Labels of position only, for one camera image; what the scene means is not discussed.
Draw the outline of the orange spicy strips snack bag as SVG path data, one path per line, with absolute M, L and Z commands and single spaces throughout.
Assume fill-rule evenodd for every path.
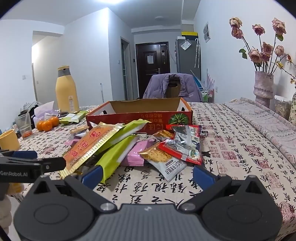
M 84 164 L 96 151 L 98 151 L 111 137 L 124 128 L 121 124 L 100 123 L 93 127 L 72 148 L 64 153 L 66 167 L 59 171 L 62 179 L 73 174 Z

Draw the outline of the oat crisps snack packet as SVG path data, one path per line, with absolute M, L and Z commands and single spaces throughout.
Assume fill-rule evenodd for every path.
M 159 149 L 159 143 L 139 152 L 139 155 L 152 164 L 170 182 L 183 171 L 187 164 Z

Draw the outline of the red silver snack bag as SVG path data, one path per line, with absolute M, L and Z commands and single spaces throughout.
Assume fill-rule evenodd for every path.
M 174 132 L 174 137 L 161 142 L 158 148 L 179 160 L 201 166 L 201 126 L 167 125 L 166 128 Z

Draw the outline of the pink snack bag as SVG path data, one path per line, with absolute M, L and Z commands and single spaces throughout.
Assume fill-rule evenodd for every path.
M 139 152 L 146 150 L 153 146 L 157 142 L 156 139 L 144 140 L 137 142 L 126 157 L 121 162 L 121 166 L 124 167 L 142 167 L 144 166 L 144 158 L 142 158 Z

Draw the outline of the long green snack pack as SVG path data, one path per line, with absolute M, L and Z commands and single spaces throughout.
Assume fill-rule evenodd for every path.
M 133 135 L 136 132 L 139 132 L 146 124 L 150 123 L 148 120 L 133 120 L 128 124 L 124 125 L 116 134 L 114 134 L 106 143 L 103 144 L 94 154 L 98 155 L 115 144 L 119 143 L 124 138 Z

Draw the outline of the clear plastic cup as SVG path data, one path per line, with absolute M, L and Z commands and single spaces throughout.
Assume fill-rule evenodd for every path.
M 18 116 L 17 118 L 15 118 L 15 122 L 23 139 L 26 139 L 33 134 L 31 119 L 28 114 Z

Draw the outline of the purple tissue paper bag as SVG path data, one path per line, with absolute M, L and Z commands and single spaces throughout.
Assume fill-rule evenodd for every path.
M 56 116 L 58 111 L 54 109 L 54 102 L 50 101 L 34 109 L 34 124 L 37 125 L 39 121 L 48 120 L 52 116 Z

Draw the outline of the small green snack bar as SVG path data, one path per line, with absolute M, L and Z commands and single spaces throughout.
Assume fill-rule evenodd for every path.
M 74 113 L 69 113 L 65 117 L 61 118 L 59 122 L 64 125 L 68 125 L 71 123 L 79 123 L 79 115 Z
M 72 123 L 79 123 L 85 116 L 88 114 L 88 111 L 82 110 L 75 114 L 71 119 L 70 122 Z

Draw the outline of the yellow thermos bottle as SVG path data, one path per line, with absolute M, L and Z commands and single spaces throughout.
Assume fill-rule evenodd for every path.
M 58 68 L 55 92 L 58 109 L 68 113 L 77 113 L 80 110 L 76 85 L 67 65 Z

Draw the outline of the orange cardboard pumpkin box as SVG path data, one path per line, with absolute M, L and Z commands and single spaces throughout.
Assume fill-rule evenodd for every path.
M 149 123 L 140 131 L 153 134 L 165 130 L 167 125 L 190 125 L 193 111 L 181 97 L 160 99 L 138 99 L 130 101 L 108 101 L 86 115 L 89 126 L 99 124 L 127 124 L 134 120 L 147 120 Z

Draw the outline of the folded pink quilt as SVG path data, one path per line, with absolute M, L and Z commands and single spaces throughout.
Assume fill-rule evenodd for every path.
M 264 135 L 295 166 L 296 131 L 293 124 L 271 109 L 247 98 L 234 99 L 224 105 Z

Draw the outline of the wooden chair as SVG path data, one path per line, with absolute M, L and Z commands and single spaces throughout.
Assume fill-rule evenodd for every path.
M 166 89 L 166 98 L 179 97 L 181 84 L 179 80 L 170 80 Z

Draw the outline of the floral spotted vase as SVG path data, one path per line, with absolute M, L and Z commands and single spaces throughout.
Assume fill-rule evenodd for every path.
M 293 124 L 294 126 L 296 125 L 296 92 L 294 93 L 292 97 L 292 104 L 290 107 L 290 116 L 288 121 Z

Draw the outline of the dried pink roses bouquet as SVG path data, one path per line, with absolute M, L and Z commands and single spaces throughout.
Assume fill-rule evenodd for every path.
M 239 50 L 243 59 L 250 59 L 253 63 L 256 71 L 263 71 L 273 75 L 277 69 L 282 70 L 290 76 L 290 83 L 295 84 L 295 74 L 292 74 L 285 70 L 284 62 L 295 66 L 290 54 L 285 52 L 282 45 L 277 45 L 276 41 L 283 41 L 286 32 L 284 21 L 274 18 L 272 21 L 272 28 L 274 30 L 273 44 L 268 44 L 262 41 L 261 36 L 265 34 L 265 28 L 260 24 L 252 25 L 252 30 L 259 38 L 259 48 L 255 48 L 248 44 L 244 37 L 244 33 L 241 29 L 243 23 L 238 17 L 232 17 L 229 19 L 229 25 L 231 27 L 231 35 L 235 39 L 241 39 L 244 43 L 244 47 Z

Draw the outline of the wall electrical panel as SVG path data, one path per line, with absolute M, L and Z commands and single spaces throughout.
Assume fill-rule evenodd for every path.
M 211 39 L 210 35 L 210 28 L 209 28 L 209 22 L 207 22 L 203 28 L 203 34 L 204 34 L 204 40 L 207 43 Z

